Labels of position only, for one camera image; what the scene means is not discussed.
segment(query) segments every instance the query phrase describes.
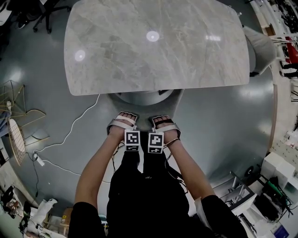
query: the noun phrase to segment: concrete floor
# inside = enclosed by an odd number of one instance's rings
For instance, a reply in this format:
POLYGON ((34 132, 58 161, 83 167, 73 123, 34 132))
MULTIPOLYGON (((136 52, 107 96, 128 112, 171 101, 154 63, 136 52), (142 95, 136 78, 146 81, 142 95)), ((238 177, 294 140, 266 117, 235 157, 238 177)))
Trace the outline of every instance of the concrete floor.
MULTIPOLYGON (((72 5, 74 1, 62 2, 72 5)), ((242 23, 260 31, 257 18, 242 0, 221 0, 242 12, 242 23)), ((64 33, 69 13, 51 15, 52 34, 47 34, 43 23, 33 33, 33 23, 21 30, 12 30, 10 44, 2 54, 0 82, 14 80, 24 84, 27 109, 40 109, 47 116, 27 128, 25 136, 43 130, 50 139, 28 146, 27 150, 42 149, 62 142, 74 119, 92 105, 97 95, 72 96, 69 92, 63 59, 64 33)), ((81 173, 106 137, 106 125, 117 114, 108 95, 101 95, 98 104, 79 120, 64 145, 39 153, 66 169, 81 173)), ((260 164, 264 158, 271 132, 273 115, 273 81, 270 69, 248 85, 185 90, 174 116, 182 130, 182 142, 212 182, 225 177, 230 170, 243 176, 245 170, 260 164)), ((117 154, 116 168, 123 151, 117 154)), ((32 161, 26 157, 18 166, 10 161, 29 192, 34 195, 36 175, 32 161)), ((36 163, 39 175, 39 196, 56 198, 57 215, 72 206, 79 177, 48 163, 36 163)), ((109 164, 104 179, 113 175, 109 164)), ((99 213, 106 212, 108 184, 102 184, 98 197, 99 213)))

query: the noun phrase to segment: white chair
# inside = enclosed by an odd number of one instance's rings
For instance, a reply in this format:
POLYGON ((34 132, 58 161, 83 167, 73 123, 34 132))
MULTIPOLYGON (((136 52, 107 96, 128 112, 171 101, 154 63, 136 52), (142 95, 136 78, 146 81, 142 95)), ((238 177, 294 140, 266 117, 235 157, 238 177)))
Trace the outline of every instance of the white chair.
POLYGON ((261 75, 275 60, 277 52, 273 41, 266 35, 259 33, 247 26, 243 27, 244 34, 256 55, 256 66, 250 77, 261 75))

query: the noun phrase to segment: person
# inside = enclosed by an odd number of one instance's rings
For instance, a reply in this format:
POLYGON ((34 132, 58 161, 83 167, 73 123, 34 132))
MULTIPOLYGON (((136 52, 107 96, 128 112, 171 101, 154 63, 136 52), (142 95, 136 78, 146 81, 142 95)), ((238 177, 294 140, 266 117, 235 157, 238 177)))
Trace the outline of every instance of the person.
MULTIPOLYGON (((119 115, 135 119, 130 114, 119 115)), ((130 124, 127 120, 118 121, 130 124)), ((157 128, 171 124, 161 123, 157 128)), ((176 130, 166 131, 164 143, 173 141, 177 136, 176 130)), ((105 237, 97 211, 97 195, 109 160, 123 139, 124 129, 112 126, 106 140, 86 165, 76 189, 69 238, 105 237)), ((147 153, 147 146, 147 132, 142 132, 143 173, 137 169, 140 162, 138 151, 126 151, 111 179, 107 205, 108 237, 247 237, 238 218, 214 194, 203 171, 180 140, 169 145, 169 150, 195 200, 199 218, 188 216, 189 203, 185 191, 179 180, 169 173, 165 154, 147 153)))
MULTIPOLYGON (((283 65, 280 62, 280 65, 281 65, 282 69, 298 69, 298 63, 283 65)), ((284 74, 281 71, 279 71, 279 74, 280 74, 280 76, 287 77, 287 78, 298 77, 298 71, 292 72, 292 73, 284 73, 284 74)))

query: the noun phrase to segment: table top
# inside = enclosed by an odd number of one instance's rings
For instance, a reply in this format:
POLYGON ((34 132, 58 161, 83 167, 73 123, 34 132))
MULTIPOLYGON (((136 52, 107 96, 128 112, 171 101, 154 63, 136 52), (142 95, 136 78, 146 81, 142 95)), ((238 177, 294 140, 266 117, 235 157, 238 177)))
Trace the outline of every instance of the table top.
POLYGON ((247 84, 237 13, 216 0, 81 0, 64 62, 73 95, 247 84))

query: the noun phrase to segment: hand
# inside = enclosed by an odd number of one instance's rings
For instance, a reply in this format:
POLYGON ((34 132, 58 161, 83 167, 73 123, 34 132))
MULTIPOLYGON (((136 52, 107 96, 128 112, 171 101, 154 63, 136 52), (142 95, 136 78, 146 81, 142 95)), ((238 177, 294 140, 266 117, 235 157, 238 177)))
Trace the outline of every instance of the hand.
MULTIPOLYGON (((120 113, 119 116, 123 116, 123 117, 127 117, 127 118, 130 118, 132 120, 135 120, 135 116, 132 116, 131 114, 127 114, 127 113, 120 113)), ((127 121, 127 120, 122 120, 122 119, 116 119, 116 121, 120 121, 120 122, 123 122, 129 126, 132 126, 132 124, 127 121)), ((111 130, 110 130, 110 133, 109 133, 109 136, 112 136, 114 138, 116 138, 117 140, 122 141, 124 140, 124 128, 122 127, 119 127, 119 126, 112 126, 111 127, 111 130)))
MULTIPOLYGON (((170 117, 166 116, 166 117, 155 118, 154 122, 158 122, 158 121, 162 121, 162 120, 166 120, 166 119, 170 119, 170 117)), ((157 129, 165 127, 165 126, 169 126, 169 125, 173 125, 173 123, 161 123, 157 126, 157 129)), ((178 138, 178 133, 177 133, 176 129, 164 132, 164 143, 165 144, 171 142, 172 140, 174 140, 176 138, 178 138)))

